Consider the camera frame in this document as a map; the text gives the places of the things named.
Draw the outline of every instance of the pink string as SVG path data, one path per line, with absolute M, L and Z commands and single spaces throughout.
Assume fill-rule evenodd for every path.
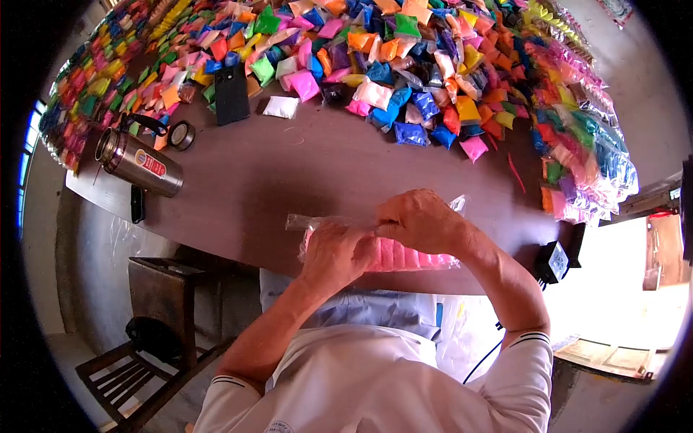
M 498 150 L 498 145 L 495 144 L 495 140 L 493 139 L 493 136 L 491 134 L 486 134 L 486 136 L 489 138 L 489 141 L 491 142 L 491 145 L 493 146 L 493 148 Z
M 525 189 L 525 184 L 522 183 L 522 179 L 520 179 L 520 175 L 515 168 L 515 164 L 513 164 L 513 159 L 510 157 L 510 153 L 508 152 L 508 164 L 510 164 L 510 170 L 513 170 L 513 173 L 515 173 L 515 177 L 517 177 L 518 182 L 520 182 L 520 186 L 522 187 L 522 192 L 523 194 L 527 194 L 527 190 Z

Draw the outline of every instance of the thermos lid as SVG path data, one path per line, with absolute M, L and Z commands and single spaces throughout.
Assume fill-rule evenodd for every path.
M 180 121 L 171 127 L 168 133 L 168 145 L 183 151 L 195 140 L 195 127 L 187 121 Z
M 96 144 L 96 151 L 94 152 L 94 158 L 105 168 L 107 171 L 109 169 L 115 168 L 118 165 L 119 158 L 117 158 L 116 149 L 118 148 L 118 132 L 113 130 L 113 128 L 106 128 L 106 130 L 101 134 L 101 137 Z

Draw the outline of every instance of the thermos sticker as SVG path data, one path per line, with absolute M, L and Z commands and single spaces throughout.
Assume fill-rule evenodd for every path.
M 147 152 L 142 149 L 137 150 L 134 154 L 134 161 L 138 166 L 145 170 L 154 173 L 158 177 L 164 177 L 166 174 L 166 166 L 152 158 Z

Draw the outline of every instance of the black power adapter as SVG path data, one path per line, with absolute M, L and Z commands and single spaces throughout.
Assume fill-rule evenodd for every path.
M 544 245 L 534 259 L 537 280 L 555 284 L 568 273 L 568 256 L 558 240 Z

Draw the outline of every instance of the black cable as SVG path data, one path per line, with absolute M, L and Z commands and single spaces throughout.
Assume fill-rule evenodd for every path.
M 467 377 L 464 378 L 464 381 L 462 382 L 463 385 L 467 383 L 467 380 L 469 380 L 469 378 L 472 376 L 472 373 L 474 373 L 474 371 L 476 371 L 476 369 L 479 368 L 479 365 L 481 365 L 481 363 L 482 363 L 486 358 L 488 358 L 489 355 L 492 354 L 493 351 L 496 350 L 496 349 L 500 346 L 501 343 L 503 343 L 503 340 L 502 340 L 502 339 L 498 342 L 498 344 L 496 344 L 496 345 L 491 349 L 490 352 L 488 352 L 488 353 L 486 354 L 486 356 L 484 356 L 484 357 L 481 359 L 481 361 L 479 361 L 478 364 L 476 364 L 476 365 L 474 366 L 474 368 L 472 369 L 472 371 L 470 371 L 469 374 L 467 375 Z

